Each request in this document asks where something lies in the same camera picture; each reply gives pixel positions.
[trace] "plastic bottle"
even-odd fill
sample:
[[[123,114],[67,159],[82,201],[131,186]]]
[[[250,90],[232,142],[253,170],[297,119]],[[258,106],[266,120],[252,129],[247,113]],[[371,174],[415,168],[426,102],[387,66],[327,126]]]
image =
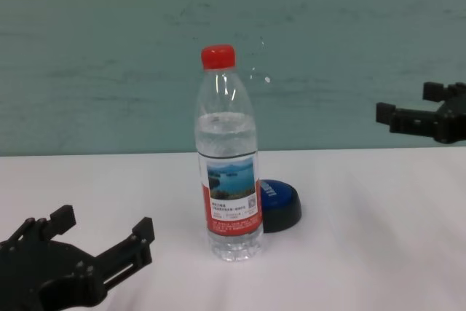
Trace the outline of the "plastic bottle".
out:
[[[263,233],[253,107],[231,45],[206,47],[201,58],[194,123],[210,247],[223,260],[249,259]]]

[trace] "teal wall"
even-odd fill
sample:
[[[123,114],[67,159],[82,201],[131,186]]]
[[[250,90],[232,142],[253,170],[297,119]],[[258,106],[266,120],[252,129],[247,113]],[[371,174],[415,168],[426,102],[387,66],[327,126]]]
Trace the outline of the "teal wall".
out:
[[[434,146],[375,104],[464,80],[466,0],[0,0],[0,154],[192,151],[200,50],[225,42],[261,149]]]

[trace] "table surface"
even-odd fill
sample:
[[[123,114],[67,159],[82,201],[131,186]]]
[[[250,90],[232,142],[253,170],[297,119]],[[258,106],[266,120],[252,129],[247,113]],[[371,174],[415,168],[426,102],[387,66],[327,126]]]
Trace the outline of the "table surface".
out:
[[[154,262],[95,310],[466,310],[466,148],[271,151],[303,217],[254,259],[210,254],[196,154],[0,158],[0,237],[74,206],[98,254],[154,220]]]

